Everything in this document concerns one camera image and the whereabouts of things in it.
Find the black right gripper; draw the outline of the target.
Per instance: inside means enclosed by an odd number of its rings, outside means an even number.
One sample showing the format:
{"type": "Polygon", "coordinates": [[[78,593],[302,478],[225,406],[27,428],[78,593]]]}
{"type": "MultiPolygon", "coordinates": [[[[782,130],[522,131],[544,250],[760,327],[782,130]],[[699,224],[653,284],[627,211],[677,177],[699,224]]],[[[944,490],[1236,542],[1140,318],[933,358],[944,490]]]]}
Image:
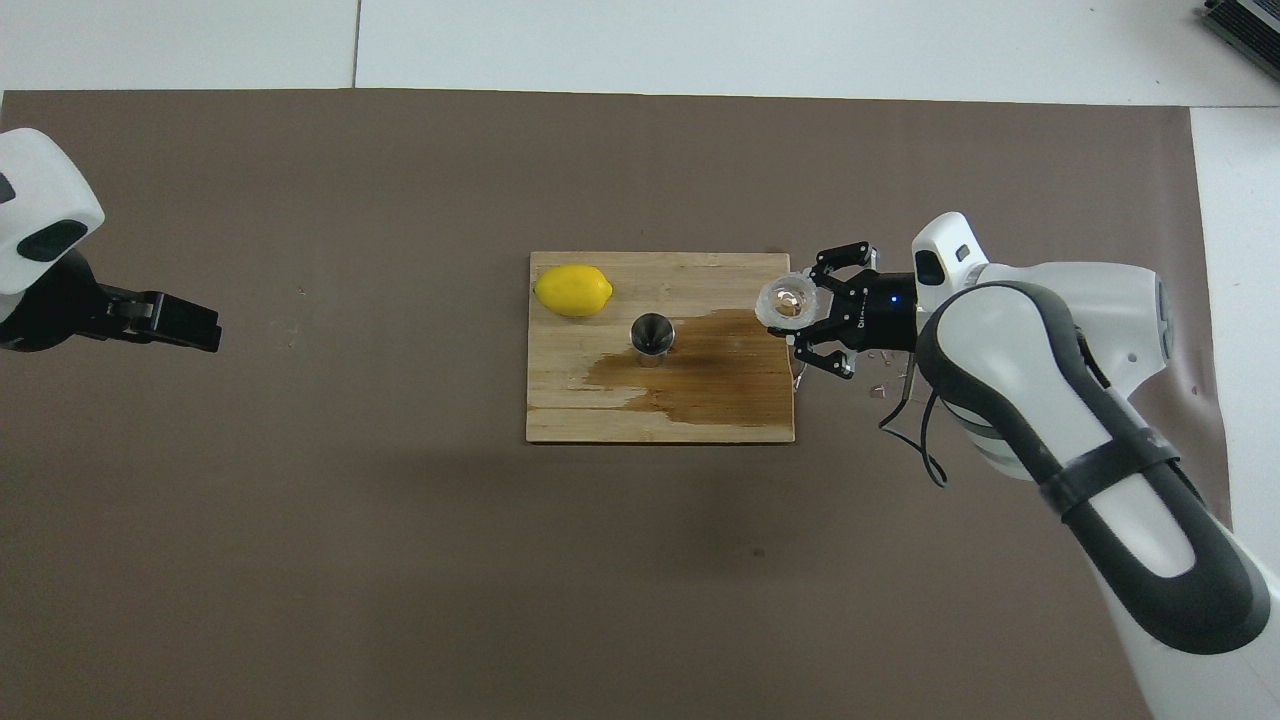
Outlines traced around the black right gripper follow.
{"type": "Polygon", "coordinates": [[[911,352],[916,346],[916,286],[910,273],[874,272],[879,251],[869,242],[819,251],[805,270],[815,287],[832,292],[836,340],[794,336],[794,360],[842,380],[855,375],[856,356],[870,350],[911,352]],[[837,273],[858,268],[841,281],[837,273]]]}

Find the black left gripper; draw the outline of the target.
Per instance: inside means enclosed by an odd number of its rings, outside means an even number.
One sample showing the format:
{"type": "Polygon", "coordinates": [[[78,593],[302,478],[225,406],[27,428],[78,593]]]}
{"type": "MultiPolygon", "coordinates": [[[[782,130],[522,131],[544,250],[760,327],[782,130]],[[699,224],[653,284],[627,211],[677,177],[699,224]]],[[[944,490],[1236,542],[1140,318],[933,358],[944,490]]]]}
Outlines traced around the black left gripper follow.
{"type": "Polygon", "coordinates": [[[106,311],[109,340],[163,343],[215,354],[221,345],[219,315],[163,291],[101,290],[90,263],[72,250],[23,292],[1,323],[1,347],[38,352],[92,329],[106,311]]]}

